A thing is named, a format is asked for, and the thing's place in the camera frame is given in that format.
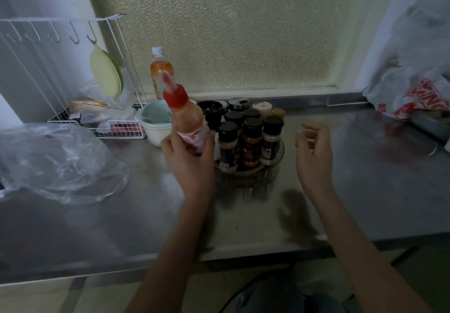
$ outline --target forearm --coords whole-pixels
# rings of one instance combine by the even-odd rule
[[[312,202],[365,313],[431,312],[378,252],[334,190],[313,198]]]
[[[155,264],[127,312],[179,312],[207,208],[186,200]]]

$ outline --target black cable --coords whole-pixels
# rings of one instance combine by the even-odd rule
[[[264,273],[259,274],[257,277],[255,277],[254,279],[250,280],[244,287],[242,287],[241,289],[239,289],[236,293],[234,293],[225,303],[225,305],[223,305],[222,309],[219,311],[219,313],[223,313],[224,310],[226,310],[226,308],[228,307],[228,305],[234,300],[234,298],[236,298],[236,296],[238,296],[240,293],[242,293],[244,290],[246,290],[248,287],[250,287],[253,283],[257,282],[257,281],[262,281],[267,279],[269,276],[272,275],[276,275],[276,274],[283,274],[283,275],[290,275],[292,270],[294,268],[294,263],[290,263],[289,267],[287,267],[286,269],[277,269],[277,270],[270,270],[270,271],[266,271]]]

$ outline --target frosted glass window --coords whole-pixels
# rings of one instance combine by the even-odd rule
[[[351,55],[362,0],[93,0],[122,21],[147,93],[151,46],[189,92],[323,87]]]

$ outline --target stainless steel countertop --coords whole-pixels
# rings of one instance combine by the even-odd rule
[[[334,183],[372,240],[450,232],[450,155],[415,128],[367,105],[292,109],[285,155],[271,183],[221,186],[199,241],[199,260],[311,249],[326,244],[295,170],[301,122],[330,126]],[[22,191],[0,204],[0,283],[145,268],[171,231],[183,194],[159,148],[107,141],[132,170],[103,202],[67,206]]]

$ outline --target metal hook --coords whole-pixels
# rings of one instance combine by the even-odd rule
[[[80,43],[80,37],[78,36],[78,33],[75,31],[75,27],[73,27],[73,24],[72,24],[72,22],[70,20],[69,20],[69,24],[70,24],[70,26],[72,26],[72,29],[75,32],[76,38],[78,40],[77,40],[77,42],[75,42],[75,40],[73,40],[73,38],[71,36],[69,36],[69,38],[75,45],[78,45]]]
[[[56,28],[53,25],[53,22],[49,21],[49,23],[53,27],[53,31],[55,32],[57,39],[56,40],[53,39],[53,37],[51,35],[49,35],[49,34],[47,34],[47,37],[49,37],[55,44],[59,44],[61,42],[61,37],[59,36],[58,31],[56,31]]]
[[[39,43],[41,42],[41,36],[39,35],[39,33],[37,33],[36,27],[34,27],[33,23],[32,23],[31,21],[29,21],[29,23],[30,23],[31,27],[33,28],[34,33],[36,33],[37,38],[38,38],[38,41],[34,41],[33,39],[31,39],[30,36],[29,36],[28,34],[25,34],[25,36],[26,36],[28,39],[30,39],[31,42],[32,42],[33,44],[39,44]]]
[[[14,26],[13,23],[12,23],[11,21],[8,21],[8,22],[9,22],[9,24],[13,27],[13,30],[14,30],[14,32],[16,32],[17,37],[19,37],[19,43],[23,42],[22,37],[20,36],[19,32],[18,32],[17,29],[16,29],[16,26]],[[14,38],[11,37],[11,36],[9,35],[9,33],[7,33],[6,36],[7,36],[8,38],[10,38],[12,41],[14,41],[15,43],[17,43],[17,41],[15,41]]]
[[[95,40],[92,40],[91,38],[89,38],[89,34],[87,34],[86,37],[87,37],[87,39],[89,39],[89,41],[90,41],[91,43],[93,43],[93,44],[95,45],[95,44],[97,43],[97,37],[95,36],[95,32],[94,32],[94,30],[92,29],[92,25],[90,24],[90,21],[88,21],[87,23],[89,24],[90,30],[92,31],[92,34],[94,35],[94,39],[95,39]]]

